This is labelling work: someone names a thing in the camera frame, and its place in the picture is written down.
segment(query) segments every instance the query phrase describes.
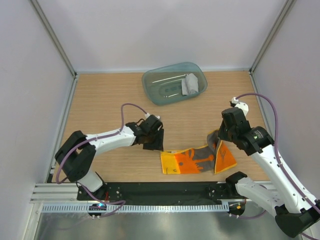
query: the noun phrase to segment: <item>plastic bin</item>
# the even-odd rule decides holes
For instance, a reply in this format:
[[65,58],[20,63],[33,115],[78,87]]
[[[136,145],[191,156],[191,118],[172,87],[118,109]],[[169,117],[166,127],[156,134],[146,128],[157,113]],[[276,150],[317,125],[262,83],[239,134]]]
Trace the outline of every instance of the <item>plastic bin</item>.
[[[182,95],[181,81],[191,73],[198,78],[199,92],[185,96]],[[194,98],[207,89],[208,83],[196,64],[183,62],[147,71],[142,76],[142,85],[147,97],[161,106]]]

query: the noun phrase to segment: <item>table top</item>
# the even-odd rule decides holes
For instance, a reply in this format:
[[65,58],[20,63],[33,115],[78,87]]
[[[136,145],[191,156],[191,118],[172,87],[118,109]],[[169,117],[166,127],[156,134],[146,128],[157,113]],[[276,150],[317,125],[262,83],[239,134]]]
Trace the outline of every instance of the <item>table top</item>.
[[[221,112],[230,107],[229,101],[243,93],[253,92],[247,71],[205,72],[208,87],[201,95],[185,101],[157,106],[144,93],[143,73],[82,74],[66,123],[63,140],[81,130],[97,134],[115,130],[121,125],[120,107],[134,103],[147,112],[161,116],[164,128],[164,150],[182,150],[206,144],[207,134],[221,125]],[[247,119],[253,127],[264,122],[255,96],[241,99],[249,105]],[[133,106],[124,108],[124,121],[137,122],[144,114]],[[233,143],[227,146],[237,166],[219,174],[207,171],[198,174],[166,175],[162,173],[160,152],[143,150],[142,145],[117,148],[94,158],[92,170],[105,182],[205,182],[224,181],[229,175],[242,171],[255,181],[268,177],[244,151]],[[52,181],[55,181],[57,167]]]

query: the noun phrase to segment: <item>gray floor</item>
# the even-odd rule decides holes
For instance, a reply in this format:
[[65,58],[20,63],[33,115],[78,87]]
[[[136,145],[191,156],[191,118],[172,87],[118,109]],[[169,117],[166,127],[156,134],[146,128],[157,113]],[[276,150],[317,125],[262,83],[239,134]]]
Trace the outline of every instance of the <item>gray floor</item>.
[[[248,202],[244,216],[262,209]],[[37,240],[291,240],[266,213],[255,220],[224,212],[126,213],[102,219],[87,214],[42,213]]]

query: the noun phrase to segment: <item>gray cloth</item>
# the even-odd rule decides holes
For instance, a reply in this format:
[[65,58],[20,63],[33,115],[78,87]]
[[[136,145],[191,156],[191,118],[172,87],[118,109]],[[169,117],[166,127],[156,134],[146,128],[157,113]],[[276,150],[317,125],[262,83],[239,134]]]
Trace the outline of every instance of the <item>gray cloth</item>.
[[198,93],[198,78],[193,73],[187,74],[181,81],[181,88],[184,96]]

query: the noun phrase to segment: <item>metal frame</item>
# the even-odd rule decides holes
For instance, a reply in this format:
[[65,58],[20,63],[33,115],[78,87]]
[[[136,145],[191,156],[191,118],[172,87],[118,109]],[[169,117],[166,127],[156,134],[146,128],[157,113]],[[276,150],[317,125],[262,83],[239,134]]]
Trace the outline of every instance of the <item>metal frame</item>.
[[[54,167],[56,165],[55,159],[54,159],[54,153],[58,150],[62,137],[63,132],[66,127],[66,122],[69,115],[70,106],[73,100],[73,96],[75,93],[75,89],[78,82],[78,77],[75,69],[73,68],[66,52],[64,51],[60,41],[58,40],[54,30],[52,29],[46,15],[44,14],[38,0],[29,0],[30,4],[34,8],[36,14],[38,15],[40,21],[42,22],[44,28],[46,29],[49,37],[51,38],[53,44],[55,45],[57,51],[61,55],[64,63],[66,64],[67,68],[69,69],[71,75],[73,76],[73,82],[70,87],[69,96],[65,104],[65,109],[61,118],[60,126],[58,133],[56,134],[56,141],[54,144],[54,147],[52,149],[52,159],[50,162],[50,169],[49,169],[49,175],[53,174]],[[269,45],[272,43],[272,40],[275,38],[277,32],[281,28],[281,25],[283,24],[286,16],[294,6],[294,3],[296,0],[287,0],[284,4],[279,16],[277,17],[271,31],[269,32],[266,40],[264,41],[257,57],[254,60],[254,63],[252,67],[249,69],[249,75],[252,82],[253,89],[256,93],[259,92],[256,86],[256,81],[254,78],[254,72],[259,65],[261,59],[263,58],[266,50],[268,49]],[[266,113],[263,107],[263,104],[259,98],[257,98],[259,107],[261,109],[262,117],[265,122],[267,130],[271,133],[270,124],[268,123],[268,120],[266,118]],[[264,185],[267,189],[276,191],[275,187],[270,181],[257,181],[258,184]],[[29,216],[29,220],[25,229],[25,234],[23,240],[32,240],[35,237],[40,213],[43,209],[43,205],[45,203],[76,203],[77,201],[77,193],[78,193],[78,187],[75,183],[63,183],[61,185],[58,185],[56,183],[41,183],[36,184],[35,188],[33,190],[30,204],[32,204],[32,210]],[[229,202],[232,201],[238,201],[238,199],[228,199]]]

